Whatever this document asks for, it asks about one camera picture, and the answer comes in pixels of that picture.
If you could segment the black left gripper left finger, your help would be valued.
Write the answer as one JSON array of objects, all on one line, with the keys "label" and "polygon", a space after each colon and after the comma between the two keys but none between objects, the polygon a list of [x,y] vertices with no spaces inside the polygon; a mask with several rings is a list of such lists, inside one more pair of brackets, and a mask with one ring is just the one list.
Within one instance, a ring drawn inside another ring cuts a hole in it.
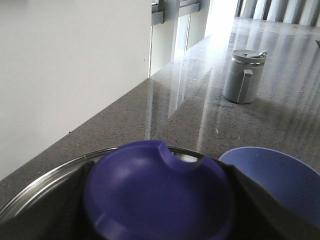
[{"label": "black left gripper left finger", "polygon": [[57,189],[0,225],[2,240],[99,240],[83,206],[84,184],[92,161]]}]

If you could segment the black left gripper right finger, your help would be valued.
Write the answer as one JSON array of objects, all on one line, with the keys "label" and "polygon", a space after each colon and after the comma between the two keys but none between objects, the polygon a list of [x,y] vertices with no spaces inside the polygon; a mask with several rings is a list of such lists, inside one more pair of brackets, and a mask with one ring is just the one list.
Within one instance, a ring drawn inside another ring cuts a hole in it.
[{"label": "black left gripper right finger", "polygon": [[235,166],[220,162],[234,195],[229,240],[318,240],[320,229],[288,210]]}]

